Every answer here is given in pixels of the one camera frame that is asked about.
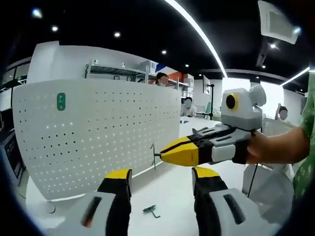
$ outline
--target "human hand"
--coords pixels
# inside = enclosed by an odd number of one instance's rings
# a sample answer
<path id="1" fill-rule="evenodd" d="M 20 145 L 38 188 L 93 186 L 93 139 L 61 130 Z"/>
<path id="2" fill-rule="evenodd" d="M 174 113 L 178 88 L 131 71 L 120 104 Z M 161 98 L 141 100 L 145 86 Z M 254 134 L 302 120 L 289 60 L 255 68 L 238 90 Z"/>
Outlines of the human hand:
<path id="1" fill-rule="evenodd" d="M 270 155 L 269 139 L 260 132 L 252 134 L 250 143 L 247 147 L 248 156 L 246 161 L 248 164 L 256 164 L 266 160 Z"/>

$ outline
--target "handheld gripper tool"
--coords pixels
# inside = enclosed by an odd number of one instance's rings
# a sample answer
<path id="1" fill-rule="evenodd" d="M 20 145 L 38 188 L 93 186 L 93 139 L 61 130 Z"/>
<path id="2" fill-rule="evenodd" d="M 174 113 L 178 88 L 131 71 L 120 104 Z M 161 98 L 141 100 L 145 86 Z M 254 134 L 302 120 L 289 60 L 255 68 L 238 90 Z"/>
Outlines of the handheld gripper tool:
<path id="1" fill-rule="evenodd" d="M 266 94 L 261 85 L 247 91 L 230 89 L 223 93 L 221 123 L 213 128 L 192 130 L 164 148 L 162 161 L 180 166 L 216 164 L 225 160 L 246 164 L 247 146 L 254 131 L 262 127 L 262 109 Z"/>

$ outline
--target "black ceiling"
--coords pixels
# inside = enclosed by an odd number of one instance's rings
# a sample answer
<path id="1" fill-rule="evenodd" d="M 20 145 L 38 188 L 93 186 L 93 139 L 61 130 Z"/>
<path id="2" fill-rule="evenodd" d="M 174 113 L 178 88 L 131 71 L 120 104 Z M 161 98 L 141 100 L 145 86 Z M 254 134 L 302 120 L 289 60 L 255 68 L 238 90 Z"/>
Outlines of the black ceiling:
<path id="1" fill-rule="evenodd" d="M 260 34 L 257 1 L 178 0 L 198 22 L 216 49 L 225 69 L 266 72 L 290 78 L 306 68 L 313 48 L 314 32 L 308 31 L 311 6 L 304 0 L 272 1 L 291 20 L 303 26 L 295 45 L 278 42 L 279 50 L 263 49 L 275 39 Z M 43 19 L 32 19 L 31 8 L 40 7 Z M 29 57 L 40 42 L 58 40 L 62 45 L 88 45 L 115 49 L 163 63 L 178 71 L 222 78 L 209 49 L 188 22 L 163 0 L 103 0 L 70 4 L 48 1 L 24 3 L 15 8 L 14 24 L 6 26 L 9 53 L 7 63 Z M 59 31 L 53 33 L 51 25 Z M 121 32 L 114 38 L 113 32 Z M 260 53 L 266 53 L 265 69 L 256 66 Z M 229 77 L 256 78 L 255 74 L 228 73 Z M 259 76 L 272 83 L 282 80 Z M 292 90 L 307 88 L 307 75 L 289 84 Z"/>

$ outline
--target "monitor screen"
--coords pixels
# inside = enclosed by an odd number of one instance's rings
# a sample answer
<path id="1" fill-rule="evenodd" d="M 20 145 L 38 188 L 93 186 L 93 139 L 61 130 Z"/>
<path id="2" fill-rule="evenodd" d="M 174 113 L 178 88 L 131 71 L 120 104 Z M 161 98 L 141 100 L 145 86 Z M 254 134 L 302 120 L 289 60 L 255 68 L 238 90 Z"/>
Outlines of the monitor screen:
<path id="1" fill-rule="evenodd" d="M 14 128 L 12 108 L 0 112 L 0 122 L 1 126 L 3 123 L 2 130 L 9 131 Z"/>

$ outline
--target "ceiling light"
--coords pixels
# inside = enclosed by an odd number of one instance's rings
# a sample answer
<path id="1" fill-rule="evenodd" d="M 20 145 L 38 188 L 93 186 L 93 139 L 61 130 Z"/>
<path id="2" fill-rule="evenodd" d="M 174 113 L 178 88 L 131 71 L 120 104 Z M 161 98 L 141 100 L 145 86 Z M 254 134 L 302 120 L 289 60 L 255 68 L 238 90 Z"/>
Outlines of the ceiling light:
<path id="1" fill-rule="evenodd" d="M 222 64 L 215 48 L 211 44 L 211 42 L 208 39 L 208 37 L 206 36 L 206 34 L 202 31 L 200 26 L 197 24 L 197 22 L 193 19 L 193 17 L 191 17 L 191 15 L 189 15 L 188 12 L 186 12 L 186 10 L 183 9 L 183 7 L 180 6 L 175 0 L 165 0 L 165 1 L 168 4 L 170 4 L 175 10 L 177 10 L 191 24 L 191 26 L 197 31 L 197 33 L 200 35 L 200 37 L 203 39 L 203 41 L 206 43 L 206 45 L 210 49 L 211 53 L 215 57 L 218 65 L 222 71 L 222 74 L 224 75 L 225 78 L 227 78 L 225 68 L 223 67 L 223 64 Z"/>
<path id="2" fill-rule="evenodd" d="M 297 34 L 297 33 L 300 33 L 301 32 L 301 28 L 300 27 L 296 27 L 294 30 L 293 30 L 293 33 L 294 34 Z"/>
<path id="3" fill-rule="evenodd" d="M 116 33 L 114 34 L 114 36 L 115 36 L 116 38 L 119 38 L 119 37 L 120 37 L 120 33 L 119 33 L 119 32 L 116 32 Z"/>
<path id="4" fill-rule="evenodd" d="M 38 8 L 34 8 L 32 11 L 31 11 L 31 14 L 34 18 L 39 18 L 41 19 L 43 16 L 41 14 L 41 11 L 38 9 Z"/>
<path id="5" fill-rule="evenodd" d="M 285 81 L 284 83 L 280 84 L 280 86 L 284 86 L 288 83 L 290 83 L 291 81 L 295 80 L 296 78 L 300 77 L 301 75 L 305 74 L 306 72 L 308 72 L 310 70 L 310 67 L 305 68 L 304 70 L 302 70 L 300 73 L 298 73 L 297 75 L 293 76 L 291 79 Z"/>
<path id="6" fill-rule="evenodd" d="M 57 26 L 52 26 L 51 30 L 52 30 L 53 32 L 57 32 L 57 31 L 58 31 L 58 27 L 57 27 Z"/>

